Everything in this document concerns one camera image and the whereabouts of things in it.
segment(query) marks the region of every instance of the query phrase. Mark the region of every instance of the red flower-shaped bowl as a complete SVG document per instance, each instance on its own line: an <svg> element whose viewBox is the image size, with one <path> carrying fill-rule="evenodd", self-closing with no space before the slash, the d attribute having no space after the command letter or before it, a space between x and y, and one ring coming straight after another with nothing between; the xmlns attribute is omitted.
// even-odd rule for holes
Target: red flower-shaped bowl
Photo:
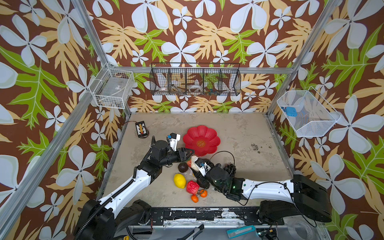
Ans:
<svg viewBox="0 0 384 240"><path fill-rule="evenodd" d="M188 129L183 141L185 147L195 150L195 155L198 157L216 152L221 142L215 130L203 125Z"/></svg>

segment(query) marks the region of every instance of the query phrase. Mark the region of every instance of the orange tomato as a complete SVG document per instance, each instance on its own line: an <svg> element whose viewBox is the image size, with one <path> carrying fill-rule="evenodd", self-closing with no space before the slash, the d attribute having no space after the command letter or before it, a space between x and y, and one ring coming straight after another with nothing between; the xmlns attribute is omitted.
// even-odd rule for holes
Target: orange tomato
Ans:
<svg viewBox="0 0 384 240"><path fill-rule="evenodd" d="M191 199L193 202L198 202L199 201L199 198L194 194L191 196Z"/></svg>
<svg viewBox="0 0 384 240"><path fill-rule="evenodd" d="M208 195L208 192L204 189L200 190L200 197L206 197Z"/></svg>

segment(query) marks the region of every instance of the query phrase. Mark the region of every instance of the floral wallpaper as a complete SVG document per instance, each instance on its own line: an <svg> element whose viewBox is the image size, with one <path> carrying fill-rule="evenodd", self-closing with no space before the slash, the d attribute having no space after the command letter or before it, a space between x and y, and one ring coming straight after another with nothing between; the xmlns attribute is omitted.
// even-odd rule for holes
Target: floral wallpaper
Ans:
<svg viewBox="0 0 384 240"><path fill-rule="evenodd" d="M291 67L327 1L92 0L84 2L115 66L219 63ZM243 75L241 95L152 96L135 74L132 112L265 112L283 76Z"/></svg>
<svg viewBox="0 0 384 240"><path fill-rule="evenodd" d="M384 239L383 14L382 0L343 1L291 83L342 114L324 137L297 138L278 107L270 116L295 172L328 189L335 240Z"/></svg>
<svg viewBox="0 0 384 240"><path fill-rule="evenodd" d="M0 0L0 208L100 69L70 0ZM70 238L96 198L124 116L90 105L7 239Z"/></svg>

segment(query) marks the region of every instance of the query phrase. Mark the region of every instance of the white wire basket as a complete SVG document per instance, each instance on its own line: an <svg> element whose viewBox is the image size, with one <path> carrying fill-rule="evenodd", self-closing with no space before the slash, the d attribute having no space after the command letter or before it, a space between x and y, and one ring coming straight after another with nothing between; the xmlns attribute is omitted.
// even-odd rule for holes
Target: white wire basket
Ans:
<svg viewBox="0 0 384 240"><path fill-rule="evenodd" d="M322 103L334 112L330 113L310 90L316 92L313 88L287 91L277 100L278 106L297 137L323 137L341 117L341 114L321 94L316 92L316 95L322 99ZM287 115L283 110L286 107L295 108L297 116Z"/></svg>
<svg viewBox="0 0 384 240"><path fill-rule="evenodd" d="M124 109L132 90L133 72L110 68L101 76L92 96L97 106Z"/></svg>

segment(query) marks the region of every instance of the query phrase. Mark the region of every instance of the yellow lemon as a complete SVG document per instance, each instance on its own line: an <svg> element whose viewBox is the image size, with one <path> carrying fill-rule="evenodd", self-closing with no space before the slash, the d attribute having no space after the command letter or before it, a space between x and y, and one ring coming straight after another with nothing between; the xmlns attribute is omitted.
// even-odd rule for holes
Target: yellow lemon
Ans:
<svg viewBox="0 0 384 240"><path fill-rule="evenodd" d="M176 187L178 188L185 188L186 184L187 184L187 180L185 179L185 177L180 174L180 173L177 173L175 175L175 177L173 178L173 181L175 182L175 185Z"/></svg>

